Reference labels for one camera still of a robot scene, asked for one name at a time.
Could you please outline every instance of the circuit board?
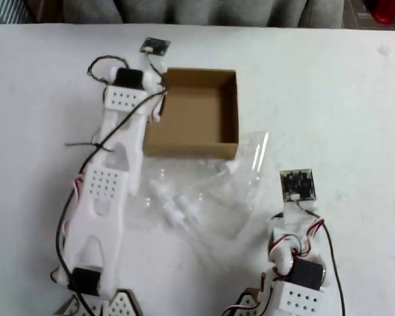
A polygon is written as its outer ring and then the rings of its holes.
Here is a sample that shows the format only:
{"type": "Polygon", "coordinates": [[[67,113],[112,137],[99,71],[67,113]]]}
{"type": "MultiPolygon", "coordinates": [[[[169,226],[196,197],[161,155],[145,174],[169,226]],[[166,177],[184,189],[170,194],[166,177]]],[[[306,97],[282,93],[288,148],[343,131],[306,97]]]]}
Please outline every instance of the circuit board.
{"type": "Polygon", "coordinates": [[[280,177],[284,202],[316,200],[311,169],[280,171],[280,177]]]}

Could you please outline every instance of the gray fabric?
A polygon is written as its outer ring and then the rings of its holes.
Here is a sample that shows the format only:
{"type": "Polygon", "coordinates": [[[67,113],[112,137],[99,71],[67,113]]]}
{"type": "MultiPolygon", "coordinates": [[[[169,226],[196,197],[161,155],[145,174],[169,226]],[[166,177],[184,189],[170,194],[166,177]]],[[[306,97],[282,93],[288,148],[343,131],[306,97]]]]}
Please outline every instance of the gray fabric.
{"type": "Polygon", "coordinates": [[[69,23],[340,28],[344,0],[64,0],[69,23]]]}

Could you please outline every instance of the white bracket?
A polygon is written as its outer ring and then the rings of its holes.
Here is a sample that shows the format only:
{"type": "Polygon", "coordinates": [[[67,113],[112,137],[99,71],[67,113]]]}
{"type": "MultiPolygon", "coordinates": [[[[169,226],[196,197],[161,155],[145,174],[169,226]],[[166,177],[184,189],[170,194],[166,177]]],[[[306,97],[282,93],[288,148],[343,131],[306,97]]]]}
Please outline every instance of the white bracket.
{"type": "MultiPolygon", "coordinates": [[[[117,292],[111,300],[100,300],[93,296],[84,296],[84,299],[95,316],[142,316],[142,310],[130,291],[117,292]]],[[[55,314],[61,315],[85,316],[88,313],[76,297],[72,296],[55,314]]]]}
{"type": "MultiPolygon", "coordinates": [[[[118,68],[111,70],[115,81],[118,68]]],[[[144,90],[108,86],[100,142],[141,102],[163,91],[161,78],[152,70],[143,72],[144,90]]],[[[63,259],[70,272],[75,267],[101,273],[98,293],[113,297],[117,289],[117,267],[123,236],[123,213],[128,196],[135,195],[140,183],[145,128],[149,116],[159,112],[163,95],[147,100],[128,122],[105,142],[86,167],[80,199],[68,225],[63,259]]],[[[57,282],[67,286],[61,267],[57,282]]]]}

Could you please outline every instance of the small circuit board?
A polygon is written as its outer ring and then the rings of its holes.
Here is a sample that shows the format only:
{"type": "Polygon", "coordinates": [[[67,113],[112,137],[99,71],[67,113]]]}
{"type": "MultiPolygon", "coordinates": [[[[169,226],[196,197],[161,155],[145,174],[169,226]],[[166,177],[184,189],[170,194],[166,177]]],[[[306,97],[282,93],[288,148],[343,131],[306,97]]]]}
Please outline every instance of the small circuit board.
{"type": "Polygon", "coordinates": [[[165,41],[157,38],[146,38],[144,44],[140,48],[140,52],[149,53],[150,55],[164,56],[170,44],[171,41],[165,41]]]}
{"type": "Polygon", "coordinates": [[[311,169],[280,171],[280,177],[284,202],[316,200],[311,169]]]}

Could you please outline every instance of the cardboard box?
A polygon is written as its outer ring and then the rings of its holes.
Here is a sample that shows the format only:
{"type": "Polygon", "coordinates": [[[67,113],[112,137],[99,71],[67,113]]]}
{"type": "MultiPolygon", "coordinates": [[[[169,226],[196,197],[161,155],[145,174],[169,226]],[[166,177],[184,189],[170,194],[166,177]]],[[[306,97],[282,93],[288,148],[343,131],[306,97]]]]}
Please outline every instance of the cardboard box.
{"type": "Polygon", "coordinates": [[[170,68],[161,122],[148,124],[148,156],[233,159],[238,147],[233,70],[170,68]]]}

